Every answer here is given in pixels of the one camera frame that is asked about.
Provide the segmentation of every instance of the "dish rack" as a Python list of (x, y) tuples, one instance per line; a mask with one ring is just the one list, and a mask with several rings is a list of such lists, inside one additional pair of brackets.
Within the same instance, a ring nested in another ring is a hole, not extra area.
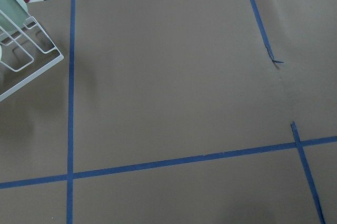
[[(10, 19), (10, 17), (7, 16), (1, 10), (0, 10), (0, 14), (4, 16), (15, 27), (14, 31), (8, 32), (3, 27), (0, 26), (0, 30), (2, 31), (2, 34), (0, 34), (0, 46), (2, 47), (12, 46), (13, 49), (10, 50), (12, 52), (15, 49), (19, 48), (20, 50), (24, 52), (24, 55), (27, 56), (26, 59), (28, 60), (28, 62), (24, 63), (24, 65), (20, 65), (19, 67), (15, 68), (9, 65), (8, 63), (4, 62), (3, 61), (4, 58), (2, 57), (0, 58), (0, 67), (6, 67), (8, 70), (10, 70), (11, 73), (9, 75), (12, 78), (16, 78), (16, 74), (21, 74), (21, 72), (24, 72), (28, 67), (31, 68), (29, 71), (29, 75), (24, 75), (22, 79), (20, 79), (19, 77), (19, 80), (16, 82), (13, 80), (10, 80), (13, 83), (11, 83), (9, 86), (7, 86), (8, 84), (4, 82), (4, 81), (8, 81), (8, 78), (4, 77), (3, 75), (1, 76), (1, 71), (0, 71), (0, 80), (1, 80), (1, 77), (3, 78), (2, 79), (3, 82), (1, 83), (0, 81), (0, 87), (1, 87), (1, 84), (2, 86), (6, 85), (6, 87), (0, 88), (0, 102), (1, 102), (5, 98), (13, 94), (15, 91), (19, 90), (20, 88), (25, 86), (27, 83), (29, 83), (30, 81), (32, 81), (33, 79), (35, 79), (36, 77), (38, 77), (39, 75), (41, 75), (42, 73), (50, 69), (56, 63), (60, 62), (64, 57), (59, 51), (59, 49), (56, 47), (54, 42), (51, 40), (51, 38), (48, 36), (48, 34), (40, 26), (38, 21), (33, 16), (30, 16), (29, 13), (27, 13), (28, 18), (23, 23), (23, 26), (16, 25)], [(49, 47), (48, 49), (43, 49), (40, 45), (38, 45), (38, 43), (35, 40), (33, 40), (33, 38), (29, 35), (30, 30), (33, 30), (33, 29), (36, 30), (36, 32), (43, 33), (45, 38), (49, 40), (51, 48)], [(41, 67), (37, 68), (36, 70), (32, 70), (32, 67), (34, 65), (36, 58), (34, 58), (34, 55), (31, 50), (28, 50), (23, 46), (22, 41), (19, 42), (19, 39), (25, 40), (25, 42), (29, 42), (30, 45), (34, 46), (37, 49), (37, 51), (41, 53), (42, 55), (48, 56), (49, 54), (53, 53), (54, 54), (53, 59), (48, 61), (45, 65), (42, 65)]]

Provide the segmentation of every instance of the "blue tape line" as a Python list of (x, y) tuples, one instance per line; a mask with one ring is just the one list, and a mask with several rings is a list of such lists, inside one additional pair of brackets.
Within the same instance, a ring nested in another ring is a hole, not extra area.
[(314, 139), (314, 140), (307, 140), (307, 141), (301, 141), (302, 146), (304, 146), (304, 147), (319, 145), (319, 144), (332, 143), (332, 142), (337, 142), (337, 136)]
[(325, 220), (324, 220), (323, 211), (322, 211), (322, 208), (321, 208), (320, 199), (319, 199), (319, 196), (318, 196), (318, 193), (317, 193), (317, 189), (316, 189), (316, 186), (315, 186), (315, 183), (314, 183), (314, 179), (312, 178), (312, 175), (311, 175), (311, 171), (310, 171), (310, 168), (309, 168), (309, 163), (308, 163), (308, 161), (307, 161), (307, 159), (305, 157), (305, 153), (304, 153), (304, 150), (303, 150), (303, 146), (302, 146), (302, 143), (301, 143), (301, 140), (300, 140), (300, 136), (299, 136), (299, 133), (298, 133), (298, 130), (297, 130), (295, 122), (291, 123), (291, 129), (293, 131), (296, 147), (297, 147), (297, 150), (298, 150), (300, 158), (301, 158), (301, 162), (302, 162), (302, 165), (303, 165), (303, 168), (304, 168), (305, 176), (306, 176), (306, 179), (307, 179), (307, 181), (309, 183), (309, 187), (310, 187), (310, 190), (311, 190), (312, 198), (313, 198), (313, 200), (315, 202), (317, 214), (318, 214), (318, 216), (320, 218), (321, 224), (325, 224)]
[(282, 61), (275, 60), (272, 48), (269, 44), (267, 33), (266, 33), (266, 31), (264, 29), (264, 26), (263, 26), (263, 23), (262, 23), (262, 19), (261, 19), (260, 13), (259, 13), (259, 9), (257, 8), (257, 4), (256, 4), (255, 0), (250, 0), (250, 2), (251, 2), (251, 5), (252, 5), (252, 8), (253, 8), (253, 11), (254, 11), (254, 15), (255, 15), (257, 25), (259, 26), (259, 29), (260, 29), (260, 33), (261, 33), (261, 36), (262, 36), (262, 39), (263, 39), (264, 46), (267, 49), (267, 52), (268, 52), (268, 55), (269, 55), (270, 59), (274, 63), (283, 63)]
[(75, 4), (76, 0), (71, 0), (68, 91), (67, 224), (73, 223)]
[(157, 161), (157, 162), (127, 165), (127, 166), (116, 167), (116, 168), (84, 171), (84, 172), (75, 173), (74, 179), (103, 176), (103, 175), (109, 175), (109, 174), (135, 171), (135, 170), (153, 169), (153, 168), (172, 166), (172, 165), (178, 165), (178, 164), (184, 164), (184, 163), (201, 162), (201, 161), (208, 161), (208, 160), (215, 160), (215, 159), (229, 158), (229, 157), (238, 157), (241, 155), (257, 154), (257, 153), (279, 151), (279, 150), (285, 150), (285, 149), (294, 149), (294, 148), (296, 148), (295, 143), (284, 143), (284, 144), (271, 145), (267, 147), (234, 150), (234, 151), (208, 154), (208, 155), (198, 155), (194, 157), (185, 157), (185, 158), (177, 158), (177, 159)]
[(13, 181), (13, 182), (0, 183), (0, 189), (22, 187), (22, 186), (32, 186), (34, 184), (52, 183), (52, 182), (59, 182), (59, 181), (66, 181), (66, 180), (67, 180), (67, 175), (25, 179), (25, 180)]

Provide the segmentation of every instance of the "blue tape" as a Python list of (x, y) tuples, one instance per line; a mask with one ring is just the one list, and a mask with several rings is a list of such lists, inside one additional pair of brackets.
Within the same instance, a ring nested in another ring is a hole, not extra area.
[(73, 223), (75, 4), (76, 0), (71, 0), (68, 91), (67, 224)]
[(67, 180), (67, 175), (25, 179), (25, 180), (13, 181), (13, 182), (0, 183), (0, 189), (22, 187), (22, 186), (32, 186), (34, 184), (52, 183), (52, 182), (59, 182), (59, 181), (66, 181), (66, 180)]
[(127, 166), (116, 167), (116, 168), (84, 171), (84, 172), (75, 173), (74, 179), (103, 176), (103, 175), (109, 175), (109, 174), (135, 171), (135, 170), (153, 169), (153, 168), (172, 166), (172, 165), (178, 165), (178, 164), (184, 164), (184, 163), (201, 162), (201, 161), (208, 161), (208, 160), (215, 160), (215, 159), (229, 158), (229, 157), (238, 157), (241, 155), (258, 154), (258, 153), (279, 151), (279, 150), (285, 150), (285, 149), (294, 149), (294, 148), (296, 148), (295, 143), (284, 143), (284, 144), (271, 145), (267, 147), (234, 150), (234, 151), (208, 154), (208, 155), (198, 155), (194, 157), (185, 157), (185, 158), (177, 158), (177, 159), (157, 161), (157, 162), (127, 165)]
[(282, 61), (275, 60), (272, 48), (269, 44), (267, 33), (266, 33), (266, 31), (264, 29), (264, 26), (263, 26), (263, 23), (262, 23), (262, 19), (261, 19), (260, 13), (259, 13), (259, 9), (257, 8), (257, 4), (256, 4), (255, 0), (250, 0), (250, 2), (251, 2), (251, 5), (252, 5), (252, 8), (253, 8), (253, 11), (254, 11), (254, 15), (255, 15), (257, 25), (259, 26), (259, 29), (260, 29), (260, 33), (261, 33), (261, 36), (262, 36), (262, 39), (263, 39), (264, 46), (267, 49), (267, 52), (268, 52), (268, 55), (269, 55), (270, 59), (274, 63), (283, 63)]
[(303, 165), (303, 168), (304, 168), (305, 176), (306, 176), (306, 179), (308, 181), (308, 184), (309, 184), (309, 187), (310, 187), (310, 190), (311, 190), (312, 198), (315, 202), (317, 214), (320, 218), (321, 224), (325, 224), (320, 199), (319, 199), (319, 196), (318, 196), (318, 193), (317, 193), (317, 189), (316, 189), (316, 186), (315, 186), (315, 183), (314, 183), (314, 179), (312, 178), (312, 175), (311, 175), (309, 163), (308, 163), (308, 161), (305, 157), (303, 146), (302, 146), (302, 143), (301, 143), (301, 140), (300, 140), (300, 135), (298, 133), (295, 122), (291, 123), (291, 129), (293, 131), (296, 147), (297, 147), (297, 150), (298, 150), (300, 158), (301, 158), (301, 162), (302, 162), (302, 165)]
[(302, 146), (304, 146), (304, 147), (319, 145), (319, 144), (332, 143), (332, 142), (337, 142), (337, 136), (314, 139), (314, 140), (307, 140), (307, 141), (301, 141)]

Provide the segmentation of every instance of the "blue painter's tape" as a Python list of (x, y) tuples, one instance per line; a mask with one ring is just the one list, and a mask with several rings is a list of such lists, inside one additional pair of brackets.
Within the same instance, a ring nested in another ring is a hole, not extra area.
[(304, 147), (319, 145), (319, 144), (325, 144), (325, 143), (332, 143), (332, 142), (337, 142), (337, 136), (314, 139), (314, 140), (307, 140), (307, 141), (301, 141), (302, 146), (304, 146)]
[(153, 168), (172, 166), (172, 165), (178, 165), (178, 164), (184, 164), (184, 163), (201, 162), (201, 161), (215, 160), (215, 159), (229, 158), (229, 157), (238, 157), (241, 155), (258, 154), (258, 153), (279, 151), (279, 150), (285, 150), (285, 149), (294, 149), (294, 148), (296, 148), (295, 143), (284, 143), (284, 144), (271, 145), (267, 147), (234, 150), (234, 151), (208, 154), (208, 155), (198, 155), (194, 157), (185, 157), (185, 158), (178, 158), (178, 159), (171, 159), (171, 160), (164, 160), (164, 161), (157, 161), (157, 162), (127, 165), (127, 166), (116, 167), (116, 168), (84, 171), (84, 172), (75, 173), (74, 179), (103, 176), (103, 175), (109, 175), (109, 174), (135, 171), (135, 170), (153, 169)]
[(293, 131), (296, 147), (297, 147), (297, 150), (298, 150), (300, 158), (301, 158), (301, 162), (302, 162), (302, 165), (303, 165), (303, 168), (304, 168), (306, 179), (309, 183), (309, 187), (310, 187), (310, 190), (311, 190), (312, 198), (315, 202), (315, 206), (316, 206), (318, 216), (320, 218), (321, 224), (325, 224), (320, 199), (319, 199), (319, 196), (318, 196), (318, 193), (317, 193), (317, 189), (316, 189), (316, 186), (315, 186), (315, 183), (314, 183), (314, 179), (311, 175), (309, 163), (308, 163), (308, 161), (305, 157), (303, 146), (302, 146), (302, 143), (301, 143), (301, 140), (300, 140), (300, 135), (298, 133), (295, 122), (291, 123), (291, 129)]
[(66, 181), (66, 180), (67, 180), (67, 175), (25, 179), (25, 180), (13, 181), (13, 182), (0, 183), (0, 189), (22, 187), (22, 186), (32, 186), (34, 184), (52, 183), (52, 182), (59, 182), (59, 181)]
[(257, 25), (259, 26), (259, 29), (260, 29), (260, 33), (261, 33), (261, 36), (262, 36), (262, 39), (263, 39), (264, 46), (267, 49), (267, 52), (268, 52), (268, 55), (269, 55), (270, 59), (274, 63), (283, 63), (282, 61), (275, 60), (272, 48), (269, 44), (267, 33), (266, 33), (266, 31), (264, 29), (264, 26), (263, 26), (263, 23), (262, 23), (262, 19), (261, 19), (260, 13), (259, 13), (259, 9), (257, 8), (257, 4), (256, 4), (255, 0), (250, 0), (250, 2), (251, 2), (251, 5), (252, 5), (252, 8), (253, 8), (253, 12), (254, 12), (254, 15), (255, 15)]
[(73, 223), (75, 4), (76, 0), (71, 0), (68, 91), (67, 224)]

